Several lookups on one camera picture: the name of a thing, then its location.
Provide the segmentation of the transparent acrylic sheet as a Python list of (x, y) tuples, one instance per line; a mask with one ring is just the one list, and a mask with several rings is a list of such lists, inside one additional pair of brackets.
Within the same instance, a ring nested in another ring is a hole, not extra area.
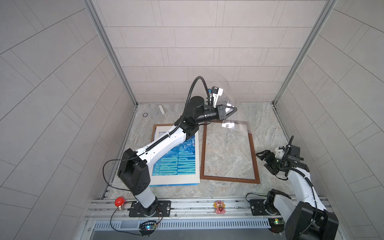
[(219, 97), (217, 106), (231, 104), (237, 108), (236, 115), (227, 120), (215, 120), (209, 125), (221, 134), (234, 138), (246, 136), (252, 132), (250, 117), (246, 114), (246, 107), (241, 103), (240, 92), (245, 88), (235, 85), (233, 77), (234, 67), (195, 67), (195, 77), (203, 77), (209, 89), (212, 87), (222, 88), (223, 94)]

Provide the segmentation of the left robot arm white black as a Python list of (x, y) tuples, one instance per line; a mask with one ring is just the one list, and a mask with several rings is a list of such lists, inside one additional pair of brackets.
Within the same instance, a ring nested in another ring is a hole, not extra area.
[(140, 203), (139, 211), (152, 216), (157, 210), (158, 199), (149, 187), (150, 167), (172, 148), (191, 138), (200, 124), (225, 120), (237, 110), (228, 104), (216, 107), (206, 105), (202, 97), (192, 97), (187, 101), (183, 115), (168, 132), (143, 148), (136, 151), (127, 149), (123, 153), (118, 177)]

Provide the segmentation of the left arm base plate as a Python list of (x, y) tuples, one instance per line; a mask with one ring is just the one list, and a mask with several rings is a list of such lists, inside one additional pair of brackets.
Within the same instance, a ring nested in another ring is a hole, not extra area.
[(171, 210), (171, 201), (155, 200), (148, 208), (144, 208), (140, 202), (132, 203), (129, 217), (169, 217)]

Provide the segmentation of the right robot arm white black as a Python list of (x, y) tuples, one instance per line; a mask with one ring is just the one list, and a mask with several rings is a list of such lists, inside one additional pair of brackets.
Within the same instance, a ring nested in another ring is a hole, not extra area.
[(288, 240), (333, 240), (339, 221), (321, 202), (311, 181), (309, 167), (300, 156), (300, 148), (291, 144), (256, 154), (265, 161), (265, 167), (274, 176), (283, 172), (285, 180), (293, 185), (297, 204), (288, 194), (272, 189), (268, 192), (265, 207), (270, 214), (280, 214), (285, 222)]

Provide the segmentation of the brown wooden picture frame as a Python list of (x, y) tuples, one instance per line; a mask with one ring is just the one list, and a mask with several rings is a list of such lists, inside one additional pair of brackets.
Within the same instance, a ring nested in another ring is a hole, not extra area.
[(248, 122), (213, 121), (204, 126), (200, 178), (245, 184), (261, 183)]

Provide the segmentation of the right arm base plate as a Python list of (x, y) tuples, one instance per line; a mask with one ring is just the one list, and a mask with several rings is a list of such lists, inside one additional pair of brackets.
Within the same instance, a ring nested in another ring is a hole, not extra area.
[(249, 200), (251, 206), (252, 216), (269, 216), (270, 214), (266, 211), (264, 204), (265, 200), (262, 199), (251, 199)]

